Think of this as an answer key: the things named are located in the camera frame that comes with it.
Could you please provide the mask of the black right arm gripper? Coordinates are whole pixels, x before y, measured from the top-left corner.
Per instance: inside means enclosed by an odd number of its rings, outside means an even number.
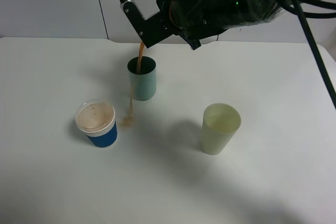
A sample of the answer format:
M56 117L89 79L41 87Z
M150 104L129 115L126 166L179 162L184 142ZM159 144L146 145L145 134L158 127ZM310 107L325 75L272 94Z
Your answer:
M214 16L219 13L223 0L156 0L159 12L152 25L153 45L177 35L195 50L201 39L226 31Z

